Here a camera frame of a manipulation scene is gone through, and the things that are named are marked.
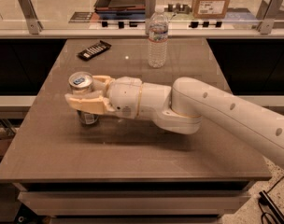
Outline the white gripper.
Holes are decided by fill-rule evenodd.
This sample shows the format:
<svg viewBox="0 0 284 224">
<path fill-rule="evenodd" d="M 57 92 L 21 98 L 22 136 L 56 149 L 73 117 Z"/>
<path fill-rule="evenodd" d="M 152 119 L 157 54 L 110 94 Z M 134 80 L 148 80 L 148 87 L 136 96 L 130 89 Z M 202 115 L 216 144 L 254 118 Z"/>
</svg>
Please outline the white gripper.
<svg viewBox="0 0 284 224">
<path fill-rule="evenodd" d="M 65 100 L 73 109 L 96 115 L 113 115 L 119 118 L 135 119 L 142 89 L 142 81 L 134 77 L 93 76 L 93 88 L 107 91 L 106 97 L 80 97 L 66 94 Z"/>
</svg>

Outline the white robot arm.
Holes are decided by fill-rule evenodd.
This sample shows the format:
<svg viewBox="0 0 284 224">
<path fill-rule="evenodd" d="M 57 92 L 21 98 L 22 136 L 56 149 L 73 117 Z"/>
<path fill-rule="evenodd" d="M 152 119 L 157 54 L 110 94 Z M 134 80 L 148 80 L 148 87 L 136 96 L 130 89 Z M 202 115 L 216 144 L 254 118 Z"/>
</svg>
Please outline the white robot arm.
<svg viewBox="0 0 284 224">
<path fill-rule="evenodd" d="M 151 120 L 182 134 L 196 133 L 210 119 L 284 169 L 284 116 L 190 77 L 171 86 L 139 78 L 78 77 L 72 84 L 92 83 L 89 92 L 68 93 L 70 107 L 96 115 Z"/>
</svg>

